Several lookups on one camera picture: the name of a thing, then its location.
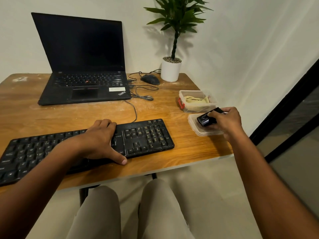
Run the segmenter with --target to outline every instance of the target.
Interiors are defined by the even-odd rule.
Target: potted plant
[[[161,78],[165,81],[174,82],[178,79],[181,69],[181,59],[175,57],[177,39],[182,33],[197,33],[194,27],[198,23],[203,23],[205,19],[198,18],[197,15],[204,13],[204,10],[211,10],[204,7],[203,0],[155,0],[161,8],[145,7],[147,11],[159,13],[163,17],[155,19],[148,24],[164,22],[166,30],[173,28],[175,31],[172,55],[164,57],[162,61]]]

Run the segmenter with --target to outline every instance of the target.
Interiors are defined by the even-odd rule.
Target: keyboard
[[[60,142],[85,133],[84,130],[60,132],[13,139],[0,158],[0,186],[19,181]],[[174,148],[173,140],[162,119],[118,124],[111,147],[126,158],[161,152]],[[110,159],[79,159],[67,174],[92,169],[113,162]]]
[[[63,74],[54,80],[57,86],[92,86],[106,85],[109,87],[121,87],[127,83],[123,81],[121,72],[100,73],[100,74]]]

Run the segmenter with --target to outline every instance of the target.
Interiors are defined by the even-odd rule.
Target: cable
[[[133,104],[129,103],[128,101],[126,101],[126,100],[124,100],[124,101],[125,101],[126,103],[130,104],[131,106],[133,106],[134,112],[135,112],[135,120],[134,120],[134,121],[136,121],[136,120],[138,119],[138,114],[137,114],[137,112],[136,112],[135,106],[134,106]]]
[[[136,79],[136,78],[132,78],[132,77],[130,77],[130,75],[133,75],[133,74],[139,74],[139,76],[140,76],[140,77],[142,77],[142,75],[141,75],[141,74],[151,74],[151,73],[157,73],[157,74],[160,74],[159,72],[157,72],[158,70],[161,70],[161,69],[155,69],[155,70],[153,70],[153,71],[151,71],[151,72],[149,72],[149,73],[144,73],[144,72],[141,72],[141,71],[139,71],[139,72],[135,72],[135,73],[131,73],[131,74],[129,74],[129,78],[130,78],[130,80],[128,80],[128,82],[129,82],[129,83],[131,83],[131,82],[137,81],[137,79]]]
[[[141,96],[138,94],[137,92],[137,89],[138,88],[143,88],[143,89],[146,89],[146,90],[150,90],[150,91],[156,91],[158,90],[159,88],[156,87],[156,86],[153,86],[153,85],[133,85],[133,84],[129,84],[129,88],[132,89],[132,88],[135,88],[135,93],[134,92],[130,92],[131,93],[131,96],[134,97],[134,98],[141,98],[141,99],[144,99],[144,100],[147,100],[147,101],[152,101],[154,100],[154,98],[152,96]]]

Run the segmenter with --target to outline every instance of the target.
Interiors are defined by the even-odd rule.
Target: white plant pot
[[[181,70],[181,62],[180,63],[170,63],[170,62],[163,60],[160,77],[162,78],[162,80],[165,80],[168,82],[174,82],[174,81],[178,80],[180,70]]]

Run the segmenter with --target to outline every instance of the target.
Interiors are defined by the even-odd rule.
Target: black laptop
[[[122,22],[31,14],[52,68],[39,105],[131,98]]]

